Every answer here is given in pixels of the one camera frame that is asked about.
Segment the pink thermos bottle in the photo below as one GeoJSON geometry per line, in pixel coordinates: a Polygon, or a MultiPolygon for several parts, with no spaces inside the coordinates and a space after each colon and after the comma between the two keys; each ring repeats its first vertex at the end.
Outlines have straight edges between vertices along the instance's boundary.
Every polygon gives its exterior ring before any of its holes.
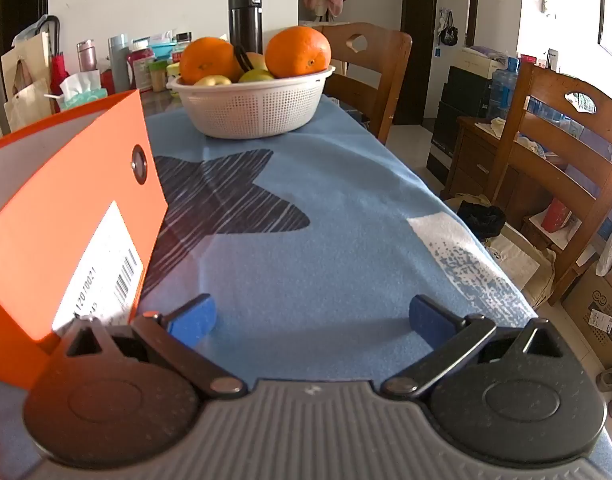
{"type": "Polygon", "coordinates": [[[98,68],[97,50],[92,39],[76,44],[78,66],[82,72],[92,72],[98,68]]]}

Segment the paper shopping bag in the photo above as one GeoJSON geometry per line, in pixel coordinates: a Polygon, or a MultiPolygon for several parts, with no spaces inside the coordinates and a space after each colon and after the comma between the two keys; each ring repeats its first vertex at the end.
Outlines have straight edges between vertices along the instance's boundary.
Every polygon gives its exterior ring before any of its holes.
{"type": "Polygon", "coordinates": [[[52,114],[50,92],[50,39],[46,32],[17,44],[1,57],[4,103],[11,131],[52,114]]]}

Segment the orange cardboard box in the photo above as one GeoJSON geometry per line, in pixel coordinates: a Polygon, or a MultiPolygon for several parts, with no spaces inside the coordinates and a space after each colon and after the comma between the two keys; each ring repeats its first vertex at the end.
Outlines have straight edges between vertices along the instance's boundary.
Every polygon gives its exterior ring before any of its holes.
{"type": "Polygon", "coordinates": [[[166,209],[138,92],[0,140],[0,382],[33,385],[75,318],[134,317],[166,209]]]}

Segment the right wooden chair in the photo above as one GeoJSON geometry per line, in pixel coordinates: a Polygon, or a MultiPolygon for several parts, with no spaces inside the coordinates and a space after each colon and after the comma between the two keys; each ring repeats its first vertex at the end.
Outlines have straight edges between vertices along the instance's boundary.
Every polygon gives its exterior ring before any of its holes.
{"type": "Polygon", "coordinates": [[[484,194],[497,199],[512,168],[568,208],[580,225],[554,260],[550,304],[582,273],[577,259],[612,209],[612,162],[583,141],[528,109],[534,99],[572,118],[612,145],[612,99],[591,84],[533,64],[522,64],[484,194]]]}

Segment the far wooden chair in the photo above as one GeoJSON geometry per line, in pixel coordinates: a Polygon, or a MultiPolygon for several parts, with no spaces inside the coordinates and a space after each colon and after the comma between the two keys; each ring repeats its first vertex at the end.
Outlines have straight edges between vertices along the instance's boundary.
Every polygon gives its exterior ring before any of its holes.
{"type": "Polygon", "coordinates": [[[331,46],[332,60],[378,74],[376,88],[345,74],[334,73],[324,85],[330,98],[358,110],[368,130],[386,144],[406,75],[412,39],[406,32],[370,23],[320,24],[318,32],[331,46]]]}

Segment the grey tall cup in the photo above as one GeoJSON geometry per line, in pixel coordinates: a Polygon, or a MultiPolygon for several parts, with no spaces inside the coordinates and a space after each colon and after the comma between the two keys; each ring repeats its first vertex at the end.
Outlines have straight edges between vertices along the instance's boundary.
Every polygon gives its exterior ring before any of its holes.
{"type": "Polygon", "coordinates": [[[125,34],[119,34],[108,40],[108,59],[116,93],[128,91],[130,88],[128,54],[128,37],[125,34]]]}

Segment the green pear in basket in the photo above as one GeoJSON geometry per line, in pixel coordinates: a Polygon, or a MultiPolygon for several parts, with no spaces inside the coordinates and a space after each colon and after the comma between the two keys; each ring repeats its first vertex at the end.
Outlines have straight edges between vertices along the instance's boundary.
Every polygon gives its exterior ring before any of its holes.
{"type": "Polygon", "coordinates": [[[268,70],[263,70],[262,68],[249,70],[248,72],[244,73],[239,79],[240,82],[259,82],[270,80],[274,80],[274,76],[272,76],[271,72],[268,72],[268,70]]]}

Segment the yellow apple in basket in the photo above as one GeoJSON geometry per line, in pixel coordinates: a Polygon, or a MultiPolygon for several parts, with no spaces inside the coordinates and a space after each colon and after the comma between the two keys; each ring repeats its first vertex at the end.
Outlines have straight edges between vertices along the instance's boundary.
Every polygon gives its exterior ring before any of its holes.
{"type": "Polygon", "coordinates": [[[198,80],[195,85],[199,87],[215,87],[215,86],[228,86],[232,84],[232,81],[222,75],[208,75],[198,80]]]}

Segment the wooden chair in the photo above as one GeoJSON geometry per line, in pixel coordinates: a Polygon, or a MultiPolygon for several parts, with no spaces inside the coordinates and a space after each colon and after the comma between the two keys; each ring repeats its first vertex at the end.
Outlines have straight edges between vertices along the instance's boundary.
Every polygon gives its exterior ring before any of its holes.
{"type": "Polygon", "coordinates": [[[386,144],[406,75],[412,39],[406,32],[370,23],[320,24],[318,32],[331,46],[332,60],[378,74],[376,88],[345,74],[334,73],[324,85],[330,98],[358,110],[368,130],[386,144]]]}
{"type": "Polygon", "coordinates": [[[528,109],[534,99],[572,118],[612,145],[612,99],[591,84],[533,64],[522,64],[484,194],[497,199],[512,168],[568,208],[580,225],[554,260],[550,304],[582,273],[577,259],[612,209],[612,162],[583,141],[528,109]]]}

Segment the blue water jug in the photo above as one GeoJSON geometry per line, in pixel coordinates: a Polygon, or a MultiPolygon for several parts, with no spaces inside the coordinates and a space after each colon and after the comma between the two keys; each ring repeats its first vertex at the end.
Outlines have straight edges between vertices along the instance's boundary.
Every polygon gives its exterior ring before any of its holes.
{"type": "Polygon", "coordinates": [[[507,67],[492,74],[490,87],[488,119],[506,119],[512,103],[513,92],[519,77],[520,61],[508,58],[507,67]]]}

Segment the black thermos bottle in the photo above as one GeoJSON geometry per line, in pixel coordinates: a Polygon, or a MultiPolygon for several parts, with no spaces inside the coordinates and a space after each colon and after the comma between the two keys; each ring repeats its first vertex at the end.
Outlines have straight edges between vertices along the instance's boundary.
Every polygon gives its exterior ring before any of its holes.
{"type": "Polygon", "coordinates": [[[263,53],[263,1],[228,0],[229,39],[246,52],[263,53]]]}

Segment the red folded umbrella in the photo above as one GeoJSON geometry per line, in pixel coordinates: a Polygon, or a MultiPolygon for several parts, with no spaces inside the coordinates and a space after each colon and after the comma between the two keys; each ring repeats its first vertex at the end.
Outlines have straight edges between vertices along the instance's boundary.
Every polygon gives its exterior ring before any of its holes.
{"type": "Polygon", "coordinates": [[[50,70],[51,93],[55,96],[62,96],[62,82],[70,76],[66,69],[64,54],[61,49],[61,23],[60,20],[51,14],[45,15],[37,26],[37,32],[48,32],[50,38],[50,70]]]}

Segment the right orange in basket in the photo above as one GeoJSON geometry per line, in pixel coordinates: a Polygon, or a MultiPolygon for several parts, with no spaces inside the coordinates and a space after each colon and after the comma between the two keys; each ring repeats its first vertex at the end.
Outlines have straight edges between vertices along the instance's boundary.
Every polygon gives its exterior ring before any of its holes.
{"type": "Polygon", "coordinates": [[[276,78],[305,76],[326,70],[331,62],[331,46],[319,30],[293,26],[278,32],[268,42],[265,61],[276,78]]]}

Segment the orange in basket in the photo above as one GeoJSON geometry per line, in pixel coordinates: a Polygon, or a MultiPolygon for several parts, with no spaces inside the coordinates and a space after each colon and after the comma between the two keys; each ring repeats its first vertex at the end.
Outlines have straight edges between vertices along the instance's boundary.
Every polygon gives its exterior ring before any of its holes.
{"type": "Polygon", "coordinates": [[[268,42],[265,61],[276,78],[305,76],[326,70],[331,62],[331,46],[319,30],[293,26],[278,32],[268,42]]]}
{"type": "Polygon", "coordinates": [[[236,82],[243,74],[233,45],[216,37],[192,41],[182,52],[179,68],[185,84],[195,84],[206,76],[225,76],[236,82]]]}

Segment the left orange in basket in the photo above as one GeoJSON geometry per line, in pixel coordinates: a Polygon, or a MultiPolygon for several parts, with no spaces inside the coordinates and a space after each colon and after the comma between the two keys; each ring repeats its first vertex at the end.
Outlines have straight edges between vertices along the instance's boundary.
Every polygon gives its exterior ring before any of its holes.
{"type": "Polygon", "coordinates": [[[185,84],[195,84],[206,76],[225,76],[236,82],[243,74],[233,45],[216,37],[192,41],[182,52],[179,68],[185,84]]]}

